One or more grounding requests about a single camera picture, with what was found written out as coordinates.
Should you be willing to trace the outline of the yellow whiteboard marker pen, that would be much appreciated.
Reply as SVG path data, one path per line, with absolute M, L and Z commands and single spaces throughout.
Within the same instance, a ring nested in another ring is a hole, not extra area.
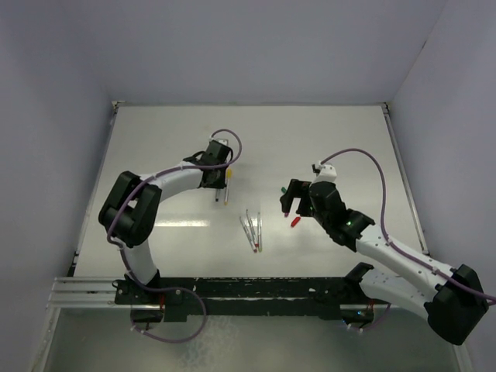
M 226 180 L 226 189 L 225 189 L 225 195 L 224 195 L 224 205 L 228 205 L 229 203 L 229 190 L 230 190 L 230 185 L 231 185 L 231 179 Z

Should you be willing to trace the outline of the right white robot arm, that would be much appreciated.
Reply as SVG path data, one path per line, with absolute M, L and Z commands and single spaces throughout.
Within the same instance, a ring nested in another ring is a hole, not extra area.
M 353 252 L 376 260 L 395 273 L 394 278 L 376 268 L 345 283 L 353 303 L 367 298 L 386 301 L 427 321 L 430 328 L 453 345 L 462 345 L 489 309 L 480 279 L 465 264 L 458 268 L 418 253 L 387 236 L 375 221 L 342 201 L 336 185 L 293 179 L 280 197 L 287 214 L 295 199 L 297 213 L 312 217 L 331 240 Z

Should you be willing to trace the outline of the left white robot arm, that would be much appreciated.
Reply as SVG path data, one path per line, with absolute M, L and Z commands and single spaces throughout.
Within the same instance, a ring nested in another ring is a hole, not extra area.
M 133 296 L 141 303 L 156 301 L 160 293 L 160 272 L 149 245 L 160 204 L 197 188 L 222 190 L 226 187 L 226 168 L 233 160 L 233 149 L 227 142 L 212 139 L 205 150 L 172 168 L 144 175 L 124 171 L 117 177 L 98 222 L 108 242 L 117 247 L 126 277 L 134 283 Z

